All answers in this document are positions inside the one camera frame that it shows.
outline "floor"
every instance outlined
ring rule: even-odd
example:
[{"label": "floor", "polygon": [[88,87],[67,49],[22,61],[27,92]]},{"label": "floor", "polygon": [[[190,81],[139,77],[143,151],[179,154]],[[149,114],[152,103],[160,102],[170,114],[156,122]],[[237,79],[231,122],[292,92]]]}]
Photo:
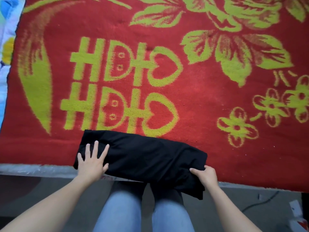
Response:
[{"label": "floor", "polygon": [[[71,179],[0,176],[0,217],[15,217],[21,214],[69,181]],[[92,231],[107,199],[111,184],[112,181],[100,180],[89,187],[82,195],[63,231]],[[248,205],[267,200],[276,192],[273,190],[226,187],[223,190],[241,210]],[[245,212],[245,215],[264,232],[290,232],[287,224],[293,214],[289,202],[295,199],[301,203],[301,194],[280,191],[269,203],[252,207]],[[204,199],[201,201],[185,194],[183,194],[183,200],[196,232],[223,232],[214,203],[207,192],[204,192]],[[147,186],[142,201],[143,232],[152,231],[151,214],[153,207],[154,198],[150,187]]]}]

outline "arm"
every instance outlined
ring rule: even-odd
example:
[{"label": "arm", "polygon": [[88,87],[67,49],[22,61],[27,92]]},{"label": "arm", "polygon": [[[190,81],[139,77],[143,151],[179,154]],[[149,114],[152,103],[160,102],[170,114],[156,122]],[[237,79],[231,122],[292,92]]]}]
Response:
[{"label": "arm", "polygon": [[100,179],[108,169],[103,167],[109,145],[106,145],[100,158],[98,154],[98,141],[95,142],[92,157],[90,157],[90,144],[86,146],[85,161],[78,153],[78,175],[69,184],[43,199],[27,211],[19,215],[0,232],[56,232],[61,231],[74,210],[80,196],[94,181]]},{"label": "arm", "polygon": [[262,232],[253,224],[227,197],[218,186],[214,168],[205,166],[204,171],[190,169],[205,188],[208,189],[217,208],[217,212],[225,232]]}]

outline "forearm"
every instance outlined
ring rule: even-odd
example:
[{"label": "forearm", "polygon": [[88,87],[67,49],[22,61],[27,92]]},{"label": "forearm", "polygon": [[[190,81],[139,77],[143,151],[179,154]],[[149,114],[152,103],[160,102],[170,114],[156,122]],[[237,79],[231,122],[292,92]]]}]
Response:
[{"label": "forearm", "polygon": [[220,187],[215,186],[208,190],[225,232],[262,232],[234,205]]},{"label": "forearm", "polygon": [[11,221],[0,232],[61,231],[88,186],[78,178]]}]

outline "jeans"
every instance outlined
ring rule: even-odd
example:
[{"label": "jeans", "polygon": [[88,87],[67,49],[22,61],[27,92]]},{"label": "jeans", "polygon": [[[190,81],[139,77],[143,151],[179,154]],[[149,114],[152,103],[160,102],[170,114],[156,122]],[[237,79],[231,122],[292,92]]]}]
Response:
[{"label": "jeans", "polygon": [[[146,183],[115,181],[93,232],[140,232],[145,186]],[[194,232],[181,193],[150,186],[155,200],[153,232]]]}]

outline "red blanket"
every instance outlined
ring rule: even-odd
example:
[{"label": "red blanket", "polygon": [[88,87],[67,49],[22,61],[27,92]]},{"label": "red blanket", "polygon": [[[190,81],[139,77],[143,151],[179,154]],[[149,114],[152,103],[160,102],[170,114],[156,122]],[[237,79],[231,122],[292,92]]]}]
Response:
[{"label": "red blanket", "polygon": [[84,129],[208,153],[309,192],[309,0],[27,0],[0,163],[72,165]]}]

